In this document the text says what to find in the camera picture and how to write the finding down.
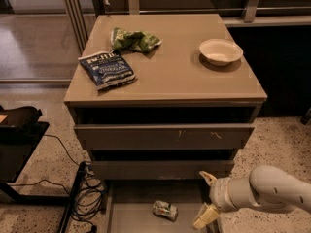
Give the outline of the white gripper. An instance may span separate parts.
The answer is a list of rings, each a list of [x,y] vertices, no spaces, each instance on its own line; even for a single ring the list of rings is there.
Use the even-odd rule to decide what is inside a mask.
[[[209,225],[215,221],[220,212],[235,212],[239,208],[233,200],[233,191],[237,191],[237,186],[241,181],[241,178],[219,178],[207,173],[206,171],[200,171],[199,175],[210,186],[209,197],[212,204],[204,203],[196,218],[193,221],[193,227],[195,229],[202,229],[206,225]]]

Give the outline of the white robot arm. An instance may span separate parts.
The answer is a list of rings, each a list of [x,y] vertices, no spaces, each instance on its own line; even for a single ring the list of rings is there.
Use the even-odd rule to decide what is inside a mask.
[[[221,213],[248,208],[285,214],[300,208],[311,213],[311,184],[270,165],[255,167],[247,177],[216,178],[206,171],[200,176],[210,186],[210,204],[204,203],[193,221],[195,229],[214,222]]]

